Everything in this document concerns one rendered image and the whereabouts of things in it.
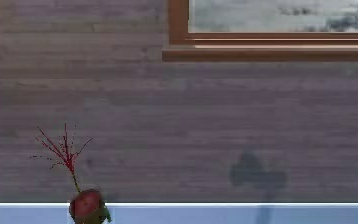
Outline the brown framed window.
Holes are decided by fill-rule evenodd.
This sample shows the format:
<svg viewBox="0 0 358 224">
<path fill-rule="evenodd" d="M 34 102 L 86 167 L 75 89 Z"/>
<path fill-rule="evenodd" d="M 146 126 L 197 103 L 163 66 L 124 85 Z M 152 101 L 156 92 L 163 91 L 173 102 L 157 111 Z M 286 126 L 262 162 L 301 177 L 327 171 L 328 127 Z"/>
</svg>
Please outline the brown framed window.
<svg viewBox="0 0 358 224">
<path fill-rule="evenodd" d="M 356 33 L 191 33 L 189 0 L 168 0 L 168 62 L 358 62 Z"/>
</svg>

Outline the red flower in vase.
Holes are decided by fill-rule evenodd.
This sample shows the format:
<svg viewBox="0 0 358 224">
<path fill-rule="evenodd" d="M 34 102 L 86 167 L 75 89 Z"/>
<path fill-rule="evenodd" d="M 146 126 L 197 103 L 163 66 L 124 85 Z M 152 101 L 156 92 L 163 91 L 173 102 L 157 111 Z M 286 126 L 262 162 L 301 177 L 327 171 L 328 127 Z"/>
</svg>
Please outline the red flower in vase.
<svg viewBox="0 0 358 224">
<path fill-rule="evenodd" d="M 37 127 L 37 129 L 41 136 L 36 140 L 54 155 L 53 158 L 45 157 L 45 160 L 52 162 L 51 169 L 56 166 L 63 166 L 72 178 L 76 195 L 69 202 L 68 212 L 73 224 L 111 223 L 113 219 L 102 193 L 97 189 L 83 190 L 76 174 L 77 159 L 92 141 L 92 138 L 89 138 L 79 149 L 75 150 L 75 135 L 72 135 L 72 140 L 69 140 L 67 124 L 64 124 L 63 135 L 59 137 L 57 143 L 41 127 Z"/>
</svg>

